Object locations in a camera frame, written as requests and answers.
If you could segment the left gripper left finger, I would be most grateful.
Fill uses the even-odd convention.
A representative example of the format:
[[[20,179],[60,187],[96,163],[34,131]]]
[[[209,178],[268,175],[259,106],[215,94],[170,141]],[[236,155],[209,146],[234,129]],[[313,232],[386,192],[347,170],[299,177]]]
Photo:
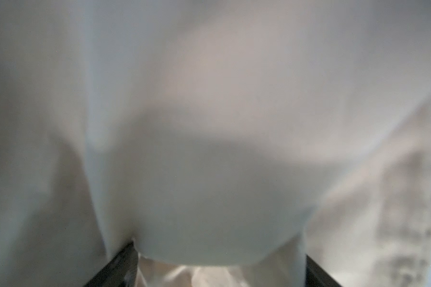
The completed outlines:
[[[137,268],[138,253],[130,242],[84,287],[134,287]]]

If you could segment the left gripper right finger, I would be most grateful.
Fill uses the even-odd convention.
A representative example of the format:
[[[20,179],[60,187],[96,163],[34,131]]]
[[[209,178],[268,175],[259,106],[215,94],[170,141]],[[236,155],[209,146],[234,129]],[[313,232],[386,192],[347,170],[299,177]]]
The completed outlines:
[[[341,285],[322,269],[310,256],[306,256],[306,287],[341,287]]]

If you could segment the beige shorts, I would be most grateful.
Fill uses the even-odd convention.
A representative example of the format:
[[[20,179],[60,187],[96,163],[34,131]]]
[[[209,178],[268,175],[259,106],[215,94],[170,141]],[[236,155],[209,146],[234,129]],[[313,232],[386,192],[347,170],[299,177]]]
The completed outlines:
[[[0,287],[424,287],[431,1],[0,1]]]

